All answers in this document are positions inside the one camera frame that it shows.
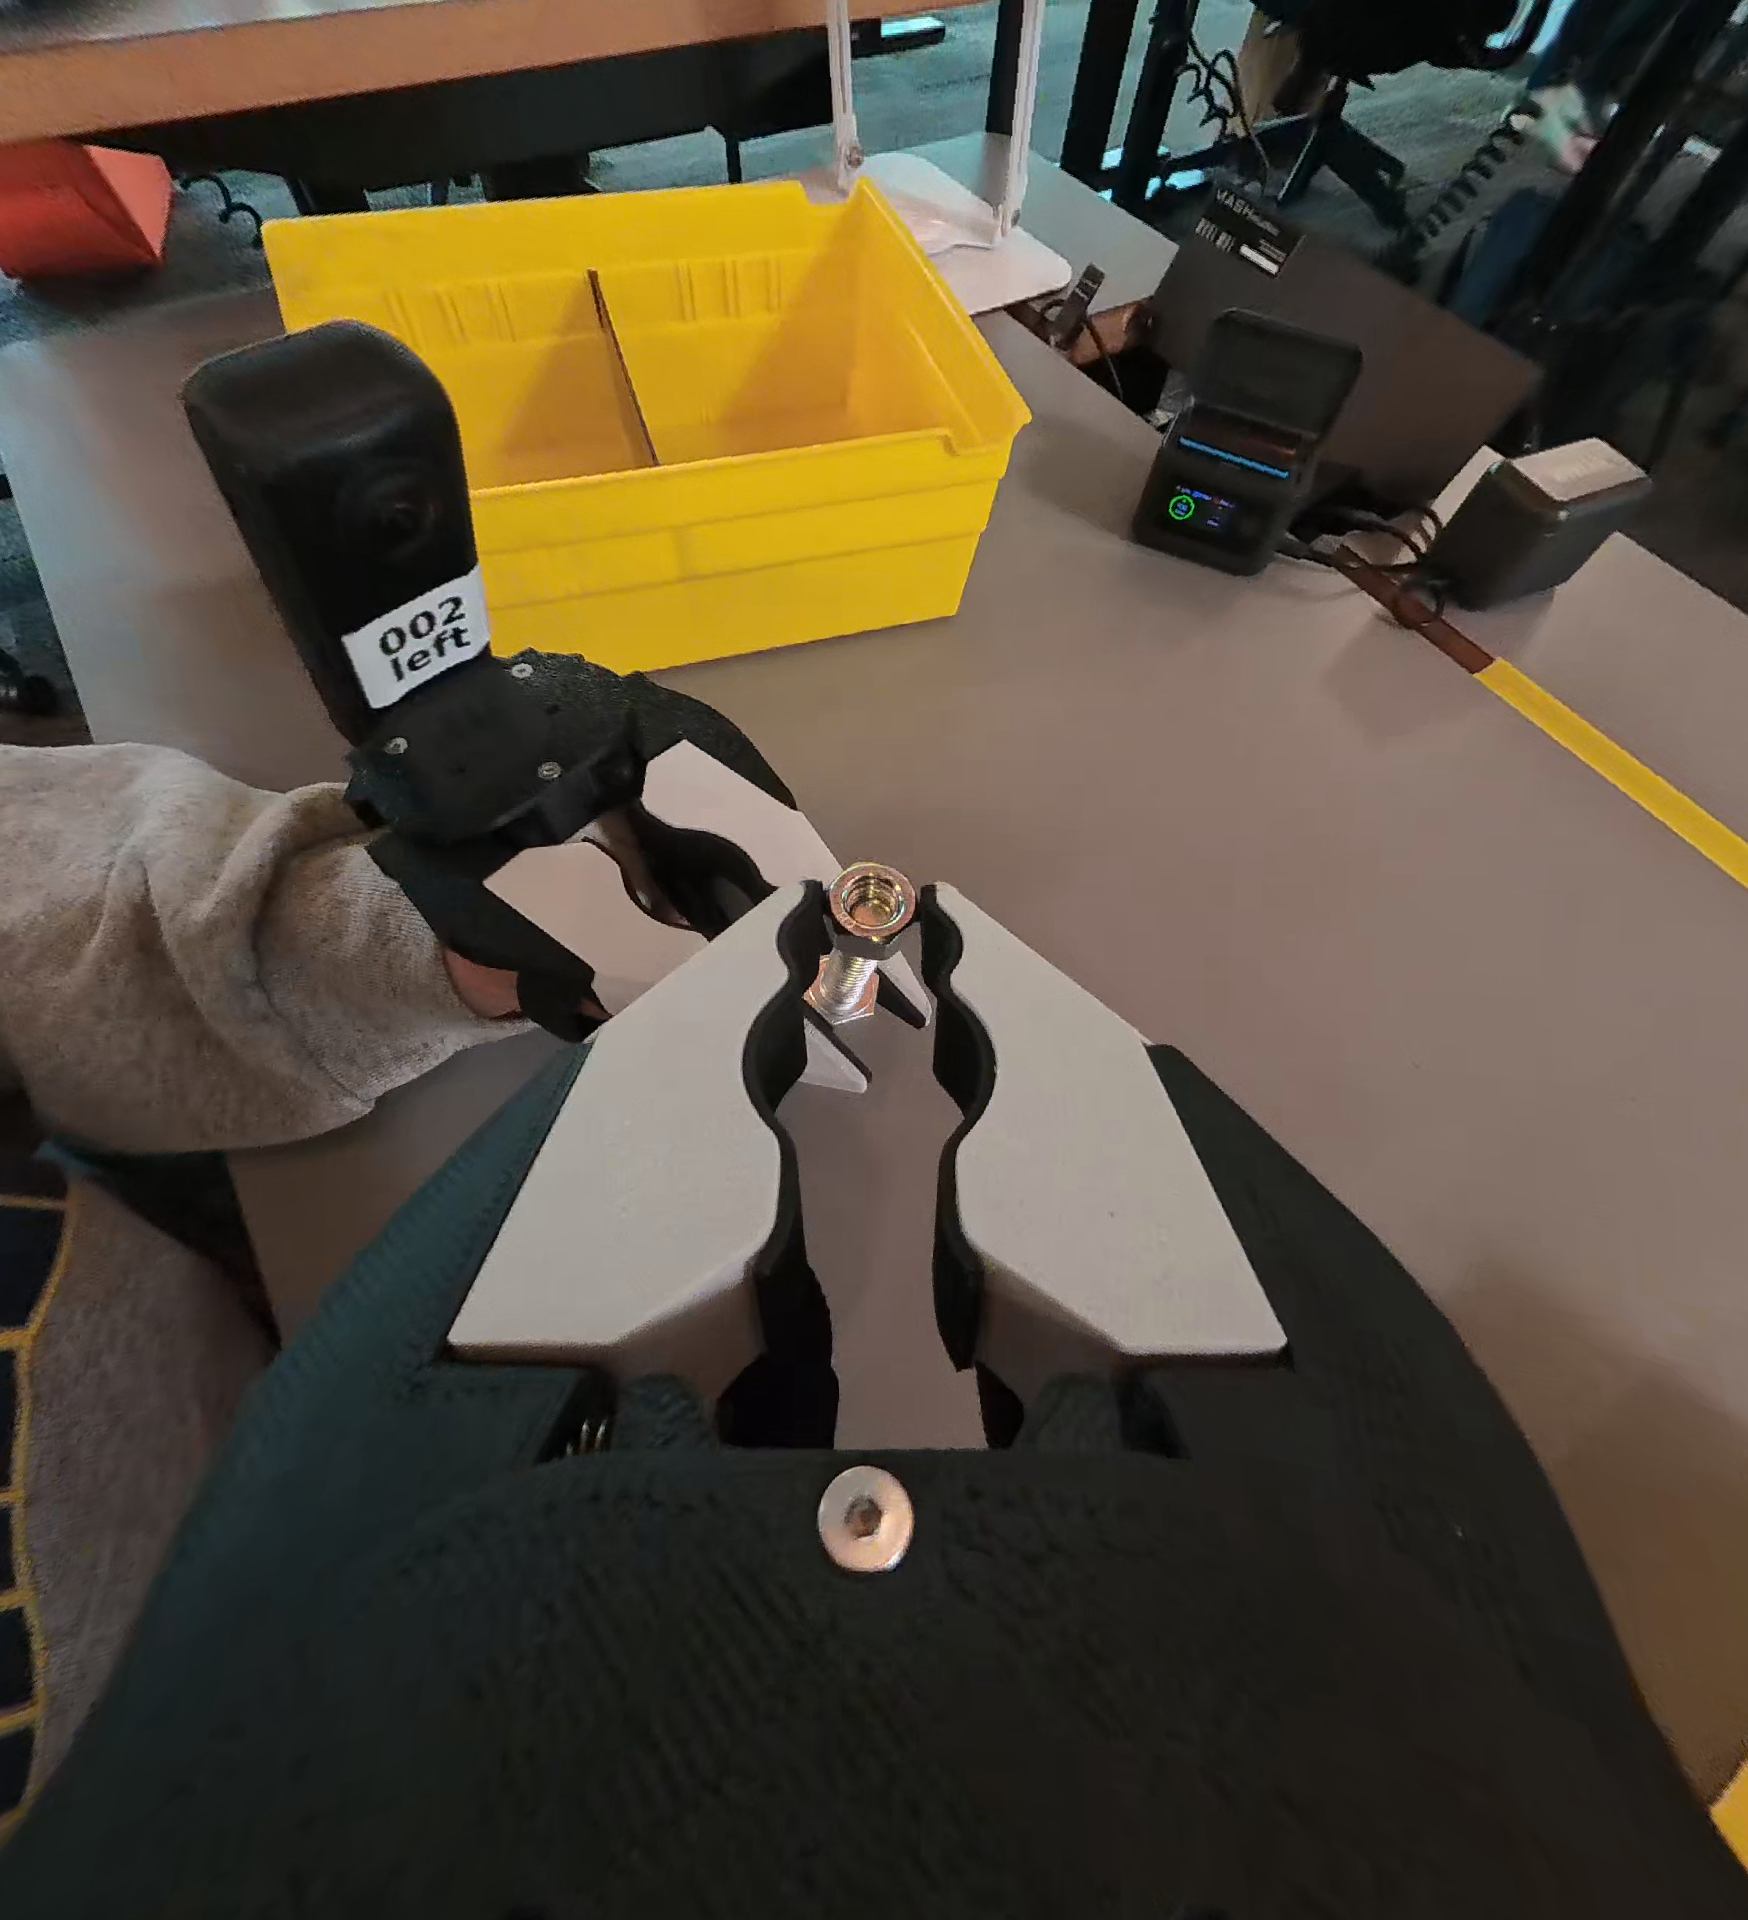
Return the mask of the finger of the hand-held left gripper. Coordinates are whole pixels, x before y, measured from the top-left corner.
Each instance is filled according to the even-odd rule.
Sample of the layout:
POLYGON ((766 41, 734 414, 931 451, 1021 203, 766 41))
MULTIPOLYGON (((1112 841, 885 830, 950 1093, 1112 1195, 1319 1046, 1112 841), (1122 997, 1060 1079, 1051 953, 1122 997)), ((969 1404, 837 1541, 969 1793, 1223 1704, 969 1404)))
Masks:
MULTIPOLYGON (((833 882, 775 884, 766 876, 775 854, 819 852, 819 830, 806 813, 773 800, 705 748, 681 740, 647 762, 629 830, 645 870, 638 900, 666 910, 677 925, 711 937, 770 893, 790 884, 819 884, 829 942, 827 894, 833 882)), ((889 1011, 909 1027, 926 1027, 931 1021, 927 993, 899 955, 899 945, 881 967, 877 1011, 889 1011)))
MULTIPOLYGON (((766 876, 775 884, 833 882, 841 868, 821 844, 819 852, 770 857, 766 876)), ((489 893, 590 967, 596 998, 608 1015, 623 1011, 706 945, 705 935, 647 914, 621 864, 592 840, 518 852, 489 876, 489 893)), ((821 1037, 814 1011, 806 1033, 806 1085, 827 1093, 870 1090, 870 1070, 837 1039, 821 1037)))

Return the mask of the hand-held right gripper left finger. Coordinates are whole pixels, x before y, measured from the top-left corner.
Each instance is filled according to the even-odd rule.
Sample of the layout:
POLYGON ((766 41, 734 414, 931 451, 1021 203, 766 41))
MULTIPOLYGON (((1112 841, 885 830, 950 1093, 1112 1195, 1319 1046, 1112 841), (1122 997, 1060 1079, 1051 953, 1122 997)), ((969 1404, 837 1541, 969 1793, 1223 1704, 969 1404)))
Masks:
POLYGON ((457 1359, 666 1376, 719 1421, 837 1420, 778 1118, 827 945, 819 882, 790 884, 611 1018, 448 1332, 457 1359))

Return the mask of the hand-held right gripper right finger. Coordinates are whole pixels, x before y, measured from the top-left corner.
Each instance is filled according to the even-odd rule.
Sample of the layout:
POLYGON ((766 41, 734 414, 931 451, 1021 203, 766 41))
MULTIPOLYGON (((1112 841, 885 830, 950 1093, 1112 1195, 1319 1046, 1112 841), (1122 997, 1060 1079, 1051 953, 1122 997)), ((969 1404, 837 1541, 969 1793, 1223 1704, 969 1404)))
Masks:
POLYGON ((1146 1037, 953 884, 919 897, 935 1081, 935 1324, 983 1421, 1055 1379, 1263 1363, 1287 1335, 1146 1037))

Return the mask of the silver hex nut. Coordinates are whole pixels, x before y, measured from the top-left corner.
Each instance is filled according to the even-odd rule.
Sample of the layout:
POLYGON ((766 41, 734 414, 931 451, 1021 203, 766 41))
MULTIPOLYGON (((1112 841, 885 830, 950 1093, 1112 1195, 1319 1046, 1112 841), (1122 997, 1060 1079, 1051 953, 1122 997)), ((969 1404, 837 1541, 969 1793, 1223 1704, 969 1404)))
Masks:
POLYGON ((881 860, 846 866, 827 894, 829 961, 846 970, 882 965, 918 909, 918 886, 901 868, 881 860))

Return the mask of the person's left forearm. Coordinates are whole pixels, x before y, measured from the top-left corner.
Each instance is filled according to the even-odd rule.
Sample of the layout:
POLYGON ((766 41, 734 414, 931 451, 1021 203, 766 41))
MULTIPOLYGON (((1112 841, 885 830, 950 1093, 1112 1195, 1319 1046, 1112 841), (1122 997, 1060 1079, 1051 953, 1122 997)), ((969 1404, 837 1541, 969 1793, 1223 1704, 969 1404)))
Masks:
POLYGON ((0 742, 0 1097, 45 1133, 121 1153, 301 1143, 525 1033, 458 998, 337 786, 0 742))

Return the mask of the yellow plastic bin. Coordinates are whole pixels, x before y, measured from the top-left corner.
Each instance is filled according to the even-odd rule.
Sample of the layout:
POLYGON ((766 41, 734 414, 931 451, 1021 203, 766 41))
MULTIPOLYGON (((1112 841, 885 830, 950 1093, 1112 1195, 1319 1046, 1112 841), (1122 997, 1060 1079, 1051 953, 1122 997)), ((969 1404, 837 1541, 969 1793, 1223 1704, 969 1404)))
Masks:
POLYGON ((505 655, 659 671, 950 619, 1031 424, 873 185, 308 215, 265 256, 288 332, 373 324, 446 387, 505 655))

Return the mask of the orange-red bin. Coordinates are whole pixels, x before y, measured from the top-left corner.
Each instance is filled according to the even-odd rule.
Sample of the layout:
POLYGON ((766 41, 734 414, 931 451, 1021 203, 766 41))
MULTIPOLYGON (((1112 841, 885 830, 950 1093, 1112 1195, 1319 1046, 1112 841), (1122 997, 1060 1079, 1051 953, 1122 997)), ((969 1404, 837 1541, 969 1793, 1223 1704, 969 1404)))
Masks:
POLYGON ((159 270, 174 199, 152 154, 72 139, 0 147, 0 274, 32 286, 159 270))

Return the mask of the wooden desk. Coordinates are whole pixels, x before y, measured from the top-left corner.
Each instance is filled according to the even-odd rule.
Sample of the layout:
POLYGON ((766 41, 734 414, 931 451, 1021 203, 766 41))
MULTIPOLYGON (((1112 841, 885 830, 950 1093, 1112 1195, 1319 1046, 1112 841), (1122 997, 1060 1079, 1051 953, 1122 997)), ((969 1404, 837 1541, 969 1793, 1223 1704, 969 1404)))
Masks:
POLYGON ((0 5, 0 147, 474 85, 502 147, 695 131, 825 66, 802 2, 0 5))

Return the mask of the black charger box with display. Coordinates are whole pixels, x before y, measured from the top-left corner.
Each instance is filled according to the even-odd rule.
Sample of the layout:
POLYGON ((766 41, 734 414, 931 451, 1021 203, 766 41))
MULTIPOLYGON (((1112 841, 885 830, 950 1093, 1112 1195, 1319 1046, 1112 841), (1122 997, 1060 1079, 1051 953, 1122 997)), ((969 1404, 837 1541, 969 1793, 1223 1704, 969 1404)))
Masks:
POLYGON ((1263 572, 1362 372, 1352 342, 1244 310, 1218 314, 1138 496, 1132 543, 1236 577, 1263 572))

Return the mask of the dark grey power adapter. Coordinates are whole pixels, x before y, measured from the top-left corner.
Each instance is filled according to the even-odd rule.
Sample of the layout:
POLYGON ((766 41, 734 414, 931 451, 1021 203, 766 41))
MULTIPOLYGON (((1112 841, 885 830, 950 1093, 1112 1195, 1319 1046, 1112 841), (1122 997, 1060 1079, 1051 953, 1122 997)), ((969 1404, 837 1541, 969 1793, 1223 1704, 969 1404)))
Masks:
POLYGON ((1447 604, 1475 613, 1555 591, 1652 492, 1656 473, 1600 436, 1500 457, 1428 548, 1432 581, 1447 604))

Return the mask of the dark grey case with label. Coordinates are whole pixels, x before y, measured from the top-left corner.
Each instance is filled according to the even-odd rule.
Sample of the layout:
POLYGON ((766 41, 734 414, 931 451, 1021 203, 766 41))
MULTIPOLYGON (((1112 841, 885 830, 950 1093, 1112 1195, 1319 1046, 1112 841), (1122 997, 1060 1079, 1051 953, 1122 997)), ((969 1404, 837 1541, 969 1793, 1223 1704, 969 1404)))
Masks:
POLYGON ((1537 368, 1519 352, 1282 210, 1212 186, 1150 299, 1150 346, 1186 390, 1228 310, 1362 346, 1319 464, 1390 503, 1432 500, 1536 398, 1537 368))

